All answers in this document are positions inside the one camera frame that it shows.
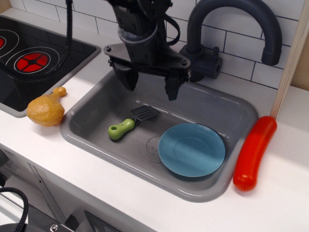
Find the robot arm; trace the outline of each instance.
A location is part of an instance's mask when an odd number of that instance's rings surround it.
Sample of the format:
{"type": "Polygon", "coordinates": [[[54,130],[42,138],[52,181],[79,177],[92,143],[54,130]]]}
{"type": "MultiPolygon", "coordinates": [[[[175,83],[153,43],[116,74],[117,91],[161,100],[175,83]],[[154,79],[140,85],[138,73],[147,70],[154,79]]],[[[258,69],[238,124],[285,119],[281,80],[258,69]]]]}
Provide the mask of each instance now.
{"type": "Polygon", "coordinates": [[[170,0],[108,0],[118,21],[118,34],[123,43],[104,48],[117,77],[134,90],[139,72],[165,77],[170,100],[177,98],[178,89],[189,78],[190,60],[170,49],[179,39],[167,42],[164,21],[177,23],[165,14],[170,0]]]}

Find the blue plate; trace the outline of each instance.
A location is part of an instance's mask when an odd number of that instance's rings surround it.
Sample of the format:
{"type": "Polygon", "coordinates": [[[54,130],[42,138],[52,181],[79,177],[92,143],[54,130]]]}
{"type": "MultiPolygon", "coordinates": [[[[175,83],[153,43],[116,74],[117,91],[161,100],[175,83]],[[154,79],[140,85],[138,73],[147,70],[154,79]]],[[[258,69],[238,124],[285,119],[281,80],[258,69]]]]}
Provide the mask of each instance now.
{"type": "Polygon", "coordinates": [[[205,176],[224,161],[225,145],[212,129],[184,123],[168,129],[159,141],[162,162],[171,171],[188,177],[205,176]]]}

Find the green spatula handle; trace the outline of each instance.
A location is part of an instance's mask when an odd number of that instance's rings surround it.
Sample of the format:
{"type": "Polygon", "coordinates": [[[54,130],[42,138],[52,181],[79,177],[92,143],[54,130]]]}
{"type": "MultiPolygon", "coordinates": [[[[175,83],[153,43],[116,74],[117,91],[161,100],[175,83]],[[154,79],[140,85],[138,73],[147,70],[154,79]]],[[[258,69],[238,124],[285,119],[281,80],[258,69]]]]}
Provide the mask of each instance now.
{"type": "Polygon", "coordinates": [[[112,125],[108,128],[108,135],[111,139],[120,139],[125,133],[135,127],[135,122],[131,118],[127,118],[118,125],[112,125]]]}

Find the toy sink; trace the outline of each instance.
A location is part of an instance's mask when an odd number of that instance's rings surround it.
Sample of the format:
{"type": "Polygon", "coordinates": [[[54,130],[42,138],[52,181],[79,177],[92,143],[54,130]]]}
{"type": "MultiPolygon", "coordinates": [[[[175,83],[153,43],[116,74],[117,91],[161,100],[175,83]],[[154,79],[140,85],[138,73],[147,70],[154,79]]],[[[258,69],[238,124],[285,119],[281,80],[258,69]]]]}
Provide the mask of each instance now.
{"type": "Polygon", "coordinates": [[[257,112],[248,102],[217,90],[189,82],[180,87],[176,100],[169,101],[163,77],[140,73],[135,90],[130,91],[111,71],[66,113],[60,128],[69,143],[187,201],[207,202],[227,189],[240,149],[256,120],[257,112]],[[153,107],[157,116],[112,140],[109,126],[131,118],[131,110],[143,105],[153,107]],[[188,122],[213,129],[224,142],[225,159],[209,175],[175,174],[157,153],[160,136],[188,122]]]}

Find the black cord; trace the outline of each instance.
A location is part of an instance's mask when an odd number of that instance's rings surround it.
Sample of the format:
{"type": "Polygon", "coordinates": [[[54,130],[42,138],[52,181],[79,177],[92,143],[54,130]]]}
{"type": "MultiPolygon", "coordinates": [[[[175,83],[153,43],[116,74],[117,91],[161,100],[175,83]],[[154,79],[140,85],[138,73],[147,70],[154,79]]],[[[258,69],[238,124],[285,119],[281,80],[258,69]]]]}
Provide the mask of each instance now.
{"type": "Polygon", "coordinates": [[[173,39],[172,41],[168,42],[168,46],[172,46],[172,45],[176,44],[180,39],[180,27],[177,24],[177,22],[174,19],[172,19],[171,17],[169,17],[167,14],[164,15],[163,19],[166,20],[167,22],[169,22],[178,32],[176,38],[173,39]]]}
{"type": "Polygon", "coordinates": [[[16,226],[16,228],[14,230],[14,232],[21,232],[23,227],[24,227],[24,225],[25,225],[25,221],[26,221],[26,218],[27,218],[27,215],[28,215],[28,210],[29,210],[29,203],[28,203],[28,199],[27,199],[26,195],[22,191],[20,191],[19,189],[10,188],[10,187],[0,188],[0,192],[13,192],[13,193],[16,193],[23,200],[23,202],[24,202],[23,214],[21,216],[21,219],[20,219],[18,225],[16,226]]]}
{"type": "Polygon", "coordinates": [[[16,70],[7,67],[3,62],[0,62],[0,68],[7,73],[11,78],[16,79],[18,81],[22,82],[27,82],[27,83],[35,83],[35,82],[40,82],[47,80],[51,77],[51,75],[55,74],[59,68],[64,64],[66,61],[69,53],[70,53],[70,48],[72,44],[72,3],[73,0],[66,0],[67,4],[67,40],[66,40],[66,45],[64,47],[64,52],[61,55],[58,63],[53,67],[53,69],[49,70],[48,72],[45,73],[40,73],[40,74],[23,74],[19,73],[16,70]]]}

